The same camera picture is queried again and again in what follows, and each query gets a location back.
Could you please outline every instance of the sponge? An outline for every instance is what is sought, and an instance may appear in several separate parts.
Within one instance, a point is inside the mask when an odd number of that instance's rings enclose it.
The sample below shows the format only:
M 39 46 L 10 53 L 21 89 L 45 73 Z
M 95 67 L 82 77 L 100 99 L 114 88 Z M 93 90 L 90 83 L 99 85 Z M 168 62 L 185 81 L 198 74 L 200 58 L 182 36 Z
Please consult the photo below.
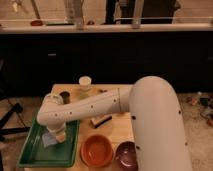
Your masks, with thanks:
M 91 119 L 91 123 L 93 124 L 94 128 L 98 128 L 105 122 L 112 119 L 111 115 L 102 115 L 102 116 L 96 116 Z

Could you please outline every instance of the bottle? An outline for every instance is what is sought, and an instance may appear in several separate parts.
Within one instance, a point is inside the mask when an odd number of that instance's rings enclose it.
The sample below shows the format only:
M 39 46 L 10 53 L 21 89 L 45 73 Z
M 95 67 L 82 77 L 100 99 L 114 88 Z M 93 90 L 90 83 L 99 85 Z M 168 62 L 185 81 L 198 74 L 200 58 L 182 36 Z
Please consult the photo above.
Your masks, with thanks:
M 192 106 L 195 106 L 199 100 L 200 100 L 200 97 L 202 96 L 202 92 L 197 92 L 196 95 L 192 96 L 189 100 L 189 104 L 191 104 Z

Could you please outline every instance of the black stand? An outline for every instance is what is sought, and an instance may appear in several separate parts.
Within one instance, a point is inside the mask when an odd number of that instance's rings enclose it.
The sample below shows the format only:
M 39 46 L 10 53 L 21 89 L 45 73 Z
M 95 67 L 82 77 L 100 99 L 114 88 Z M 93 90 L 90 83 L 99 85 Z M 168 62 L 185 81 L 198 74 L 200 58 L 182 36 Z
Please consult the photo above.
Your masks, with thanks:
M 14 112 L 21 113 L 23 108 L 19 103 L 16 103 L 12 109 L 10 109 L 5 116 L 0 120 L 0 141 L 4 141 L 5 138 L 3 135 L 8 135 L 8 134 L 16 134 L 16 133 L 21 133 L 21 132 L 27 132 L 29 131 L 29 127 L 24 127 L 24 128 L 10 128 L 10 129 L 2 129 L 4 125 L 7 123 L 9 118 L 12 116 Z
M 3 60 L 0 60 L 0 71 L 2 69 L 3 66 Z M 23 108 L 21 107 L 21 105 L 19 103 L 16 103 L 15 105 L 13 105 L 10 100 L 8 99 L 8 97 L 6 96 L 7 93 L 5 93 L 4 89 L 1 88 L 1 92 L 2 96 L 4 98 L 6 98 L 8 100 L 8 103 L 10 103 L 10 105 L 12 106 L 12 108 L 3 116 L 3 118 L 0 120 L 0 141 L 4 141 L 5 138 L 3 137 L 3 135 L 9 135 L 9 134 L 16 134 L 16 133 L 21 133 L 21 132 L 27 132 L 29 131 L 29 127 L 26 127 L 24 125 L 23 128 L 9 128 L 9 129 L 2 129 L 4 127 L 4 125 L 7 123 L 7 121 L 10 119 L 10 117 L 12 116 L 12 114 L 15 112 L 18 117 L 19 113 L 21 113 L 23 111 Z M 2 155 L 1 155 L 1 151 L 0 151 L 0 171 L 3 171 L 3 162 L 2 162 Z

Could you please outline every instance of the black cabinet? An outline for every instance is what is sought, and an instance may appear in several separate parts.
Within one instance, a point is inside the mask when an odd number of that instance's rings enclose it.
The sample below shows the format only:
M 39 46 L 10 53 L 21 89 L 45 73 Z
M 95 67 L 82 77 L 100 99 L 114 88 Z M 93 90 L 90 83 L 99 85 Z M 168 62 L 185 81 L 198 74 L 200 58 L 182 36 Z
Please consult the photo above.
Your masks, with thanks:
M 82 75 L 116 84 L 157 75 L 177 91 L 211 91 L 212 39 L 210 31 L 0 35 L 1 78 L 11 96 L 43 96 Z

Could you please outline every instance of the maroon bowl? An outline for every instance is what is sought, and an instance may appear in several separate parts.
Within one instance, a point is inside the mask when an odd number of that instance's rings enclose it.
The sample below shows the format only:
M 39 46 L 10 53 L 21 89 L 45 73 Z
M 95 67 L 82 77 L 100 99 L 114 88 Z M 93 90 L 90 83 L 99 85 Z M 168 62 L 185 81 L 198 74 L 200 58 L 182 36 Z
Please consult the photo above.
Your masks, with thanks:
M 137 171 L 138 164 L 134 142 L 126 141 L 121 143 L 116 150 L 115 160 L 122 170 Z

